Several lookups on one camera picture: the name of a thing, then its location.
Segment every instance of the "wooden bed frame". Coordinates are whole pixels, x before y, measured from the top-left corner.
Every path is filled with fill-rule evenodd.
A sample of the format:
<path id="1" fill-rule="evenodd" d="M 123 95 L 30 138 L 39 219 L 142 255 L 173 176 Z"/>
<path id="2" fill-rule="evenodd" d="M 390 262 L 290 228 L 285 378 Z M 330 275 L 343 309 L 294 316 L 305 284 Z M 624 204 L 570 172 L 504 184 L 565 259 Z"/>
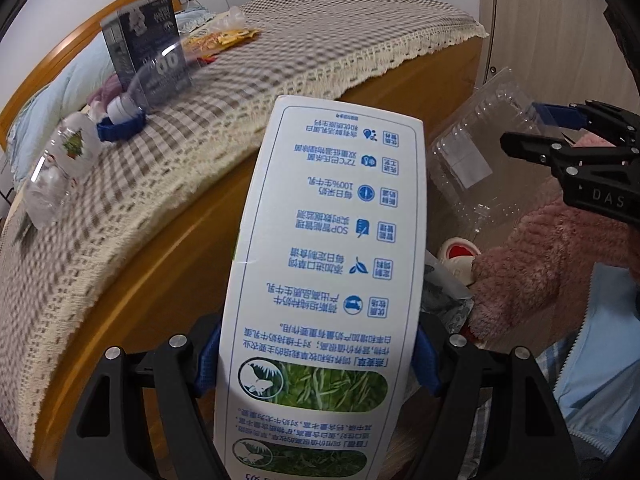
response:
<path id="1" fill-rule="evenodd" d="M 113 2 L 76 28 L 38 64 L 0 114 L 2 146 L 14 117 L 29 97 L 91 41 L 104 16 L 133 1 Z M 429 140 L 437 124 L 473 91 L 481 47 L 482 40 L 473 38 L 407 61 L 350 89 L 340 100 L 417 117 L 423 120 Z M 72 337 L 56 366 L 36 425 L 31 462 L 45 479 L 53 478 L 66 427 L 105 348 L 118 345 L 127 352 L 146 351 L 175 333 L 186 332 L 201 315 L 222 309 L 254 163 L 255 155 L 178 216 L 173 212 L 155 238 L 132 255 Z M 145 393 L 145 401 L 160 473 L 170 475 L 154 394 Z M 213 394 L 200 400 L 209 419 L 213 401 Z"/>

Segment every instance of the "green grass image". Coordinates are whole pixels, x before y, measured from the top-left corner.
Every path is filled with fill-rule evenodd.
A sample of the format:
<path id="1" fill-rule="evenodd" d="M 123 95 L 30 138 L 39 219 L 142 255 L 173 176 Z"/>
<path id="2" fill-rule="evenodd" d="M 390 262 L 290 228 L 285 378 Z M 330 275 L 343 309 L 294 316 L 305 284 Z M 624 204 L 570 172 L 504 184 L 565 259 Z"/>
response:
<path id="1" fill-rule="evenodd" d="M 376 372 L 269 361 L 280 371 L 282 380 L 274 380 L 272 372 L 253 368 L 255 384 L 264 380 L 273 382 L 273 386 L 260 395 L 264 402 L 325 412 L 368 412 L 386 397 L 386 379 Z"/>
<path id="2" fill-rule="evenodd" d="M 343 478 L 355 475 L 367 464 L 367 457 L 359 451 L 308 449 L 247 439 L 236 445 L 240 443 L 241 456 L 236 454 L 236 458 L 241 463 L 274 473 Z"/>

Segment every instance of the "pillow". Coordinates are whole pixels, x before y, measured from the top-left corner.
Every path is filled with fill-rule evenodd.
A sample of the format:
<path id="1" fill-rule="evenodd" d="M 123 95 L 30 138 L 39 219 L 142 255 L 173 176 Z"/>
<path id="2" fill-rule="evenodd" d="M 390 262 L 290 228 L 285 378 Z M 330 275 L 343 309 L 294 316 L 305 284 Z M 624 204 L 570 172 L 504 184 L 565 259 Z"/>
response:
<path id="1" fill-rule="evenodd" d="M 178 33 L 181 36 L 193 32 L 198 27 L 201 27 L 213 18 L 214 15 L 211 14 L 203 6 L 181 10 L 179 12 L 176 12 L 175 14 L 175 21 L 178 25 Z"/>
<path id="2" fill-rule="evenodd" d="M 58 122 L 81 110 L 89 94 L 115 72 L 102 33 L 22 107 L 9 129 L 7 157 L 17 190 Z"/>

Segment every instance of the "crocheted fringe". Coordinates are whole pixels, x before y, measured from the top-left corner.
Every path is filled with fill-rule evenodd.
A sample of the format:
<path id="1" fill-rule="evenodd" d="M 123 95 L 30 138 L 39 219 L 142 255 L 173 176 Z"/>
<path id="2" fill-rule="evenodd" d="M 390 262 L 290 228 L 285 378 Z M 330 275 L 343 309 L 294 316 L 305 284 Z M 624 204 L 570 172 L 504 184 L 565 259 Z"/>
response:
<path id="1" fill-rule="evenodd" d="M 65 301 L 57 306 L 57 317 L 50 320 L 34 357 L 27 357 L 30 362 L 24 370 L 28 372 L 20 380 L 16 435 L 16 443 L 24 455 L 30 457 L 33 450 L 40 407 L 55 364 L 72 333 L 127 258 L 151 240 L 181 208 L 194 202 L 208 187 L 260 147 L 264 128 L 278 95 L 335 99 L 349 88 L 371 77 L 383 75 L 406 60 L 462 43 L 469 38 L 486 36 L 484 27 L 479 23 L 453 30 L 451 27 L 441 27 L 414 32 L 335 60 L 298 75 L 273 88 L 268 94 L 243 104 L 210 126 L 214 135 L 208 136 L 206 142 L 198 144 L 198 136 L 191 137 L 182 150 L 150 171 L 136 185 L 136 190 L 143 192 L 136 194 L 136 199 L 130 202 L 131 209 L 123 213 L 118 222 L 120 234 L 100 246 L 91 246 L 91 241 L 86 240 L 79 248 L 78 253 L 82 254 L 91 246 L 92 257 L 82 269 L 70 267 L 66 270 L 67 274 L 76 270 L 81 272 L 70 287 Z M 166 177 L 166 170 L 170 170 L 170 178 Z"/>

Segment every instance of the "blue icon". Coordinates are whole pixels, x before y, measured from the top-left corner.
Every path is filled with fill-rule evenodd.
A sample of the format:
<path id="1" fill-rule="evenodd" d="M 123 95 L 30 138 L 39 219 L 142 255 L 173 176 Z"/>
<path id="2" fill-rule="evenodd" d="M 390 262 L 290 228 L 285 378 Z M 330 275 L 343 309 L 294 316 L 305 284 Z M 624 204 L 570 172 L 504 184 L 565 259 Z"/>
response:
<path id="1" fill-rule="evenodd" d="M 368 186 L 367 184 L 363 184 L 358 188 L 358 198 L 360 200 L 364 200 L 364 202 L 371 202 L 375 195 L 376 192 L 373 191 L 373 188 L 371 186 Z"/>
<path id="2" fill-rule="evenodd" d="M 369 166 L 370 168 L 376 167 L 376 158 L 374 156 L 363 155 L 361 162 L 363 166 Z"/>
<path id="3" fill-rule="evenodd" d="M 369 130 L 368 128 L 365 128 L 362 133 L 364 134 L 365 137 L 367 137 L 367 139 L 369 140 L 377 140 L 376 139 L 376 131 L 375 130 Z"/>
<path id="4" fill-rule="evenodd" d="M 382 144 L 397 148 L 400 145 L 398 134 L 395 134 L 393 132 L 382 132 Z"/>
<path id="5" fill-rule="evenodd" d="M 377 280 L 390 280 L 394 273 L 394 263 L 392 260 L 376 258 L 373 260 L 373 277 Z"/>
<path id="6" fill-rule="evenodd" d="M 388 244 L 396 243 L 396 224 L 378 222 L 378 240 Z"/>
<path id="7" fill-rule="evenodd" d="M 382 157 L 382 173 L 398 175 L 399 170 L 400 166 L 397 160 L 394 158 L 387 158 L 386 156 Z"/>
<path id="8" fill-rule="evenodd" d="M 356 234 L 358 235 L 358 238 L 362 235 L 369 234 L 369 220 L 358 218 L 358 221 L 356 222 Z"/>
<path id="9" fill-rule="evenodd" d="M 361 272 L 362 274 L 368 274 L 367 266 L 358 260 L 356 257 L 356 264 L 349 269 L 349 274 L 355 274 L 356 272 Z"/>
<path id="10" fill-rule="evenodd" d="M 388 207 L 398 207 L 398 192 L 395 189 L 381 188 L 380 203 Z"/>
<path id="11" fill-rule="evenodd" d="M 369 298 L 369 309 L 367 316 L 385 318 L 386 311 L 389 309 L 389 300 L 387 298 Z"/>
<path id="12" fill-rule="evenodd" d="M 355 316 L 362 310 L 362 300 L 358 296 L 349 296 L 344 300 L 344 311 Z"/>

